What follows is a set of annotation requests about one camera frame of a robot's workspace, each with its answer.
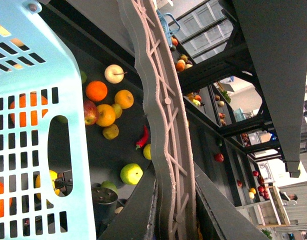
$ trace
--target yellow fruit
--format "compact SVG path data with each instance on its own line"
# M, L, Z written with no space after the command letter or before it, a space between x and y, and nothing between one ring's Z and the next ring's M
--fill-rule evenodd
M110 126L105 127L102 130L102 134L106 139L112 140L118 136L119 128L116 124L112 124Z
M136 185L143 176L142 168L136 163L130 163L124 166L120 172L120 178L123 183Z
M152 155L150 152L150 148L151 148L151 144L147 144L144 148L143 148L143 156L148 159L151 160L152 159Z
M114 103L119 104L122 109L128 109L134 104L134 96L128 90L120 90L114 96Z
M120 106L118 103L114 103L111 105L113 107L114 113L115 113L115 119L118 119L123 114L122 106Z
M253 187L249 189L249 193L253 193L256 194L256 189L254 189Z
M253 192L249 192L249 198L250 199L254 199L255 198L255 194Z
M108 104L101 104L97 106L99 118L96 122L100 127L108 127L116 120L116 113L112 106Z
M49 170L49 174L50 174L50 180L51 180L51 183L52 183L52 187L55 188L55 183L53 180L57 179L58 178L58 174L53 171L53 170ZM41 180L40 180L40 174L37 176L37 178L35 179L35 188L40 188L41 186ZM57 196L59 196L60 194L60 190L57 189L54 191L55 194L57 194ZM37 198L41 200L41 194L40 193L37 193Z

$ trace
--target yellow apple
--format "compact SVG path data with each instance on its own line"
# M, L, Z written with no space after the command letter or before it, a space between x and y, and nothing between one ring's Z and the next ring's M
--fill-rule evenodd
M130 163L124 166L120 172L120 178L123 183L136 185L143 176L142 168L136 163Z
M125 76L126 72L121 68L121 66L112 64L109 65L104 71L105 79L112 84L120 83Z

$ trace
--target white apple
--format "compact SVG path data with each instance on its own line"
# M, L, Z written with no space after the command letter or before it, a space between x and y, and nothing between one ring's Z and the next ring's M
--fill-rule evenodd
M200 107L201 103L200 101L196 100L196 99L193 99L192 100L193 104L195 104L197 107Z
M126 72L121 68L121 66L112 64L109 65L104 71L105 79L112 84L120 83L125 76Z

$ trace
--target wall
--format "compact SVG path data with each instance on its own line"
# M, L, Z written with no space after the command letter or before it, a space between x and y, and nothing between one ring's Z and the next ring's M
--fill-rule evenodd
M255 88L250 88L230 96L230 106L233 110L242 108L244 113L249 113L252 110L259 109L263 103L262 98L256 92Z

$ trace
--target metal bolt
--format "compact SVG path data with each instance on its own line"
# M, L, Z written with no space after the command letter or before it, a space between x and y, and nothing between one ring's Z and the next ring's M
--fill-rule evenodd
M30 3L28 5L28 7L29 7L30 11L32 11L32 12L37 11L37 6L35 4L33 4L33 3Z

